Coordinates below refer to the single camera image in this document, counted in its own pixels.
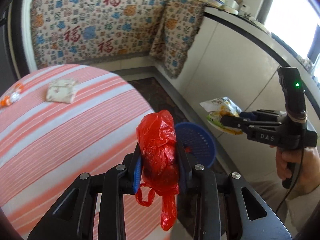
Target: kitchen counter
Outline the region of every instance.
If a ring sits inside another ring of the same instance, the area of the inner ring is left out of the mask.
[[[298,62],[298,60],[281,44],[271,38],[268,34],[252,24],[240,19],[239,17],[212,7],[206,7],[205,17],[215,20],[234,31],[242,34],[250,41],[257,44],[260,48],[272,56],[281,66],[295,67],[299,70],[305,94],[310,100],[314,110],[320,118],[320,91],[315,82],[311,79],[308,72]]]
[[[305,83],[308,119],[320,134],[320,91],[307,71],[268,34],[234,15],[206,8],[199,33],[177,79],[170,79],[156,65],[207,124],[248,181],[278,179],[274,149],[247,140],[245,134],[233,136],[218,131],[207,122],[207,112],[199,103],[229,97],[242,111],[285,111],[277,74],[279,66],[298,68]]]

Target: white container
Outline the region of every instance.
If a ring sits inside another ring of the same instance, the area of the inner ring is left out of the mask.
[[[224,11],[228,12],[228,13],[232,13],[232,14],[235,14],[235,15],[238,15],[238,11],[228,5],[224,5],[221,7],[221,9],[223,9]]]
[[[235,0],[225,0],[224,4],[235,9],[235,10],[239,9],[239,5]]]
[[[220,8],[222,5],[224,5],[224,2],[221,0],[208,0],[208,4],[215,8]]]

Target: red plastic bag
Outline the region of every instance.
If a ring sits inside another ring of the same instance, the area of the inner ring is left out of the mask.
[[[179,168],[175,153],[176,134],[167,110],[146,115],[137,127],[144,183],[136,193],[140,205],[150,206],[155,193],[162,196],[161,227],[168,231],[177,218],[174,195],[179,194]],[[141,187],[150,187],[148,200],[142,200]]]

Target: sunlight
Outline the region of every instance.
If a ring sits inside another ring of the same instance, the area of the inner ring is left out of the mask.
[[[265,26],[306,58],[318,23],[308,0],[273,0]]]

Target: blue plastic basket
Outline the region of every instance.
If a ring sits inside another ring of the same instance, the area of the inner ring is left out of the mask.
[[[189,147],[199,163],[209,168],[217,152],[212,135],[201,126],[191,122],[178,123],[174,128],[176,137],[182,141],[183,146]]]

